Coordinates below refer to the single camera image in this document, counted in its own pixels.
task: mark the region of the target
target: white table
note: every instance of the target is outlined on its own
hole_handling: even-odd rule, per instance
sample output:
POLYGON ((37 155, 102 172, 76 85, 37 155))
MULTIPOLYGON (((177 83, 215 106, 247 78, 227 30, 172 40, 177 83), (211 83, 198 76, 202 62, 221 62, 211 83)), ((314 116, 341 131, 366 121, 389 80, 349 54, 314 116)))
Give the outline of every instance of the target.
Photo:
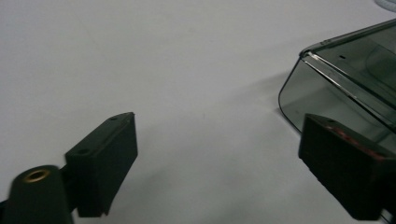
POLYGON ((371 0, 0 1, 0 199, 136 113, 139 156, 81 223, 358 223, 298 159, 277 94, 301 49, 387 21, 371 0))

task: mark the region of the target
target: small hole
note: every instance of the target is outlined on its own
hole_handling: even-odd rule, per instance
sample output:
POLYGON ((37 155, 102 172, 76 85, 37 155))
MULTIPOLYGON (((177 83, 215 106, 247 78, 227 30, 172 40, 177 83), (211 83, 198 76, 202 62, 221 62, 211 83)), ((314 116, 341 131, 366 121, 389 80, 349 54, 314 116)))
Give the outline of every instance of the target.
POLYGON ((83 149, 80 149, 80 150, 78 151, 78 154, 79 154, 79 155, 85 155, 85 154, 87 154, 87 153, 89 153, 89 152, 90 152, 89 149, 83 148, 83 149))
POLYGON ((37 182, 39 180, 44 179, 45 177, 47 177, 50 174, 49 170, 37 170, 37 171, 33 171, 32 173, 30 173, 29 175, 27 175, 23 181, 26 183, 34 183, 37 182))

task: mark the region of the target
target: white surface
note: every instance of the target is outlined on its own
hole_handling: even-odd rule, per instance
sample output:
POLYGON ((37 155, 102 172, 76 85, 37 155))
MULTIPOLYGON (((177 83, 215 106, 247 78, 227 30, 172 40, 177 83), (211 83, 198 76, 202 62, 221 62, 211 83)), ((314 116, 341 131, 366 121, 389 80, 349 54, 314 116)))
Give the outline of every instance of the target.
POLYGON ((371 0, 0 1, 0 199, 110 116, 139 157, 108 217, 357 223, 297 157, 277 94, 301 49, 394 18, 371 0))

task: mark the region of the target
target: tabletop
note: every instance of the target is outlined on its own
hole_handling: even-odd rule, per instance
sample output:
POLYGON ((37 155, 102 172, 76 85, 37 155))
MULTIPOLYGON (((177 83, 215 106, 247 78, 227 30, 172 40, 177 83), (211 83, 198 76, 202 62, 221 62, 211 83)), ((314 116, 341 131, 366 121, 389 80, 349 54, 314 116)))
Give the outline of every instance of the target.
POLYGON ((301 49, 394 17, 372 0, 2 0, 0 200, 133 111, 139 156, 109 216, 77 224, 359 223, 298 159, 277 95, 301 49))

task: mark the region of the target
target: screw hole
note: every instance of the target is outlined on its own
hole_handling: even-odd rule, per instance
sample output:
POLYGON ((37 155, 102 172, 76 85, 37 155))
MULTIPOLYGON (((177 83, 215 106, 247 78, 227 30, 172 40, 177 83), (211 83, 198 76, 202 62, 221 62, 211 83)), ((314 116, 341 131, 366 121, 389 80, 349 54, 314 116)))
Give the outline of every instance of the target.
POLYGON ((49 170, 36 170, 27 175, 23 181, 26 183, 34 183, 46 178, 50 174, 49 170))
POLYGON ((80 149, 80 150, 78 151, 78 154, 79 154, 79 155, 85 155, 85 154, 87 154, 87 153, 89 153, 89 152, 90 152, 89 149, 83 148, 83 149, 80 149))

